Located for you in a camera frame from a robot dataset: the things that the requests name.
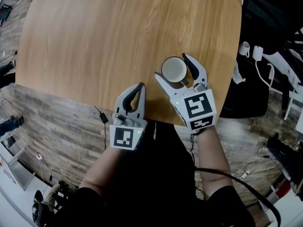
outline person's arm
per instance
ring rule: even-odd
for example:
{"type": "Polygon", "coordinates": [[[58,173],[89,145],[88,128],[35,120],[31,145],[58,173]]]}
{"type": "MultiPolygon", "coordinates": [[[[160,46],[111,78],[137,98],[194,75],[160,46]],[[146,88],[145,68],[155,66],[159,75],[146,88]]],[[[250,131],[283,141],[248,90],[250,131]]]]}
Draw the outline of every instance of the person's arm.
{"type": "MultiPolygon", "coordinates": [[[[197,142],[199,166],[201,168],[216,169],[231,174],[231,169],[214,126],[206,128],[203,133],[199,134],[197,142]]],[[[201,178],[206,200],[220,188],[232,186],[232,180],[226,176],[201,172],[201,178]]]]}
{"type": "Polygon", "coordinates": [[[118,162],[123,155],[123,150],[108,147],[97,162],[86,173],[80,188],[87,187],[96,191],[100,196],[111,180],[118,162]]]}

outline wooden table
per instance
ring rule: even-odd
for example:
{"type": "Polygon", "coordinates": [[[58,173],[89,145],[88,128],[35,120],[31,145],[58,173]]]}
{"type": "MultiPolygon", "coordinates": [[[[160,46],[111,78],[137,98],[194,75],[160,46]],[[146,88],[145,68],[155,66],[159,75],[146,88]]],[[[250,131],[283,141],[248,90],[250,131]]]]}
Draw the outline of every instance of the wooden table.
{"type": "Polygon", "coordinates": [[[219,115],[240,28],[241,0],[33,0],[16,82],[110,110],[144,82],[145,118],[181,124],[154,71],[184,52],[205,66],[219,115]]]}

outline white mug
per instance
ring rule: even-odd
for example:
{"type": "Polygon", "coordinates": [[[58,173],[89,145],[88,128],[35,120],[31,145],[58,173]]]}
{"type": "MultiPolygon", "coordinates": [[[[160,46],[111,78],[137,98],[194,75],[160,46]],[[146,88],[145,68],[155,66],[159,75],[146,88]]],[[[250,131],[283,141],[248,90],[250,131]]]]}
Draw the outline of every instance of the white mug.
{"type": "Polygon", "coordinates": [[[244,41],[242,44],[240,44],[238,52],[240,55],[245,55],[247,58],[249,58],[250,44],[244,41]]]}
{"type": "Polygon", "coordinates": [[[187,66],[179,57],[170,57],[162,64],[162,75],[170,82],[182,82],[186,86],[186,73],[187,66]]]}

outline laminate flooring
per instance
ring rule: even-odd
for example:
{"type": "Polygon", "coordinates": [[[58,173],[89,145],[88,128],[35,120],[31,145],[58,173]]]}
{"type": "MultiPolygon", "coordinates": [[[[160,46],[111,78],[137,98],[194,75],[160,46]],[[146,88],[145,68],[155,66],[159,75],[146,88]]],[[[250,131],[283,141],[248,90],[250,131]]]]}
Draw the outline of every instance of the laminate flooring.
{"type": "MultiPolygon", "coordinates": [[[[5,51],[7,56],[18,49],[22,26],[31,1],[7,1],[13,5],[13,10],[0,28],[0,55],[5,51]]],[[[0,65],[8,62],[9,60],[0,62],[0,65]]],[[[259,159],[258,148],[263,149],[263,154],[270,155],[266,142],[275,132],[291,147],[295,147],[301,139],[300,133],[294,129],[300,113],[291,109],[288,119],[284,121],[281,103],[282,97],[270,92],[265,116],[239,120],[219,118],[216,128],[235,177],[239,178],[243,174],[249,162],[259,159]]],[[[111,112],[105,113],[111,119],[111,112]]],[[[16,139],[11,151],[16,153],[21,147],[25,147],[26,153],[20,161],[41,177],[40,165],[35,157],[39,150],[49,167],[61,172],[61,175],[52,173],[51,184],[63,179],[72,187],[79,186],[87,170],[104,151],[105,132],[106,144],[109,145],[109,128],[107,126],[104,129],[98,111],[90,105],[11,84],[0,90],[0,118],[5,120],[11,115],[22,115],[25,118],[24,125],[11,133],[16,139]]],[[[176,130],[187,150],[190,150],[190,135],[181,126],[176,126],[176,130]]],[[[197,164],[196,143],[193,153],[197,164]]],[[[41,164],[41,167],[43,178],[48,181],[51,171],[45,164],[41,164]]],[[[256,173],[246,177],[244,181],[263,195],[280,175],[280,170],[270,159],[250,164],[248,168],[256,173]]],[[[196,173],[196,186],[202,188],[199,173],[196,173]]],[[[244,204],[249,205],[256,201],[242,185],[235,183],[234,186],[244,204]]],[[[264,227],[268,224],[258,207],[252,209],[257,226],[264,227]]]]}

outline power adapter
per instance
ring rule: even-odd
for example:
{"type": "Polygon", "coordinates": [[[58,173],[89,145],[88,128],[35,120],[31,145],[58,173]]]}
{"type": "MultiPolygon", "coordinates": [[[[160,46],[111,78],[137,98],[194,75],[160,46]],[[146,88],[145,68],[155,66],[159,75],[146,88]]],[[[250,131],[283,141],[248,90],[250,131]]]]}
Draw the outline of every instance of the power adapter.
{"type": "Polygon", "coordinates": [[[99,117],[100,117],[101,121],[102,121],[104,124],[106,124],[106,123],[108,122],[108,119],[107,119],[105,113],[101,112],[96,106],[95,106],[95,108],[96,108],[96,109],[98,110],[98,112],[99,112],[99,117]]]}
{"type": "Polygon", "coordinates": [[[99,117],[104,124],[106,124],[108,122],[108,119],[107,119],[105,113],[100,113],[99,117]]]}
{"type": "Polygon", "coordinates": [[[42,156],[42,154],[41,154],[39,151],[36,151],[36,158],[37,158],[39,161],[42,161],[42,160],[43,160],[43,156],[42,156]]]}
{"type": "Polygon", "coordinates": [[[250,174],[250,170],[247,170],[241,177],[240,180],[243,180],[244,177],[248,176],[250,174]]]}

